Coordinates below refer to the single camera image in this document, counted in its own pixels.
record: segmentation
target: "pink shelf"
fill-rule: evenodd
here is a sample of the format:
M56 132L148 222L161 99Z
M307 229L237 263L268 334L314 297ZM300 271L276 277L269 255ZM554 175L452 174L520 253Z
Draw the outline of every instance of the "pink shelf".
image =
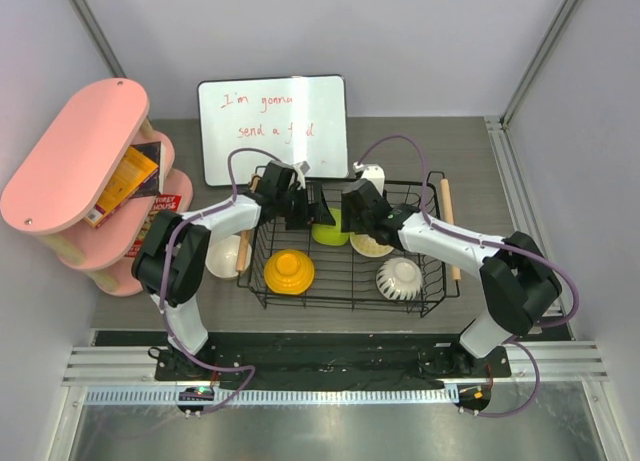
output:
M107 274L118 280L118 289L115 291L108 291L98 283L96 283L96 285L111 296L124 297L133 296L134 294L139 293L142 291L142 285L140 284L140 281L131 276L132 265L133 258L122 258L120 261L112 264L105 270Z
M180 206L178 207L178 212L184 213L189 208L191 200L193 199L193 186L191 185L191 180L189 179L189 177L182 171L173 169L169 173L169 176L167 176L167 180L165 181L164 185L165 192L167 194L179 194L182 196L182 199L180 200ZM111 221L111 219L107 221L104 226L107 226L107 224ZM104 270L106 274L113 276L118 281L118 289L116 289L115 291L108 291L100 285L98 285L98 287L104 292L111 294L112 296L124 297L139 293L140 291L142 291L142 286L137 279L131 276L132 265L133 258L122 258L118 262Z
M32 235L62 231L93 207L138 132L149 99L130 79L74 94L5 187L0 211Z
M142 134L137 133L132 144L149 143L154 140L160 140L165 147L165 172L169 173L175 159L175 151L171 141L164 134L156 131L154 139L147 140L142 137ZM166 192L172 192L170 178L174 172L172 171L165 180ZM147 214L149 214L154 199L153 196L130 199L97 229L92 228L81 219L60 234L84 253L84 262L74 265L60 255L58 258L70 268L79 271L97 271L114 264L126 254L133 244Z

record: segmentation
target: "red handwriting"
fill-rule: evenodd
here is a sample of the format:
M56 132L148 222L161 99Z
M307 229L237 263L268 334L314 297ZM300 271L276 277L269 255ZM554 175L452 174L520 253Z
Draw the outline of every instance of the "red handwriting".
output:
M265 128L262 125L262 123L260 123L259 126L238 128L237 138L242 139L242 138L263 137L263 136L267 136L268 131L269 131L269 127L267 126ZM289 131L289 137L285 141L285 144L291 144L291 141L293 140L294 137L300 138L302 136L306 136L307 138L313 138L316 135L314 123L304 124L304 125L289 123L289 127L287 128L287 131ZM280 132L279 128L271 128L271 134L273 136L280 136L282 133Z
M267 107L271 104L291 104L293 103L293 98L285 98L284 96L280 96L277 98L262 98L262 110L261 113L267 112Z
M256 136L265 136L262 124L258 128L238 128L240 135L238 138L251 138Z
M225 94L225 95L224 95L224 104L223 104L222 106L220 106L220 109L222 109L222 108L226 108L227 106L229 106L229 105L231 105L231 104L236 104L236 103L238 103L238 104L242 104L242 103L247 103L247 104L249 104L249 98L248 98L248 97L246 97L246 96L238 96L238 97L235 99L235 102L234 102L233 98L232 98L230 95Z

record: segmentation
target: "white board stand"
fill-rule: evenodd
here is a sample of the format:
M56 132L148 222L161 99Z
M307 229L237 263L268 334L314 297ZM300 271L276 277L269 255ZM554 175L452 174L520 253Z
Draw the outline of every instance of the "white board stand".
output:
M231 184L229 153L260 148L291 164L307 161L307 176L344 178L349 172L344 79L338 75L204 81L198 86L205 181ZM258 153L234 157L238 183L248 183Z

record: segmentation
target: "wire dish rack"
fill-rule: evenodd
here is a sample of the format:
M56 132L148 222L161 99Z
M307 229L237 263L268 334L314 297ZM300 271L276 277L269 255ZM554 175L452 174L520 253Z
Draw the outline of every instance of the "wire dish rack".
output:
M427 178L427 209L431 216L440 218L440 205L436 188L431 184L434 176L444 178L444 173L432 171ZM321 179L327 204L340 208L341 192L353 179ZM392 206L406 203L418 207L420 183L386 181L387 200ZM351 243L344 246L325 246L316 243L311 230L286 231L284 220L276 219L258 227L253 236L252 259L248 272L238 278L238 286L248 288L262 306L269 305L322 307L342 309L366 309L373 311L400 311L426 316L446 298L460 296L457 281L447 280L445 264L422 254L394 250L381 258L368 258L357 253ZM301 295L282 295L272 292L264 279L267 260L283 249L297 249L307 254L315 266L315 278L311 287ZM376 273L389 258L403 256L415 262L422 272L422 288L410 301L389 301L376 286Z

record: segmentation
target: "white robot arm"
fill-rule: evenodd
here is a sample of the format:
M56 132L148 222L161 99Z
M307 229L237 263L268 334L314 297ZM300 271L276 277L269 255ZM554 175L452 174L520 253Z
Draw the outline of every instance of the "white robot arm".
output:
M392 207L386 203L384 172L379 166L361 167L357 171L362 177L342 194L343 230L366 233L379 243L440 259L482 281L487 309L459 338L459 345L472 358L484 358L508 338L526 334L560 295L561 285L548 268L484 245L486 242L513 243L540 255L527 235L516 232L504 239L438 221L456 236L445 234L434 229L415 207ZM194 219L179 238L180 247L173 256L165 305L171 334L190 354L197 356L208 336L200 319L195 292L202 278L209 242L252 229L276 216L296 219L302 224L318 221L322 207L310 207L298 178L299 173L292 167L271 162L255 193L247 192L235 201L230 199L182 217L161 212L154 221L134 262L133 274L158 304L168 235L183 218ZM216 209L224 205L229 207ZM170 342L176 346L171 336Z

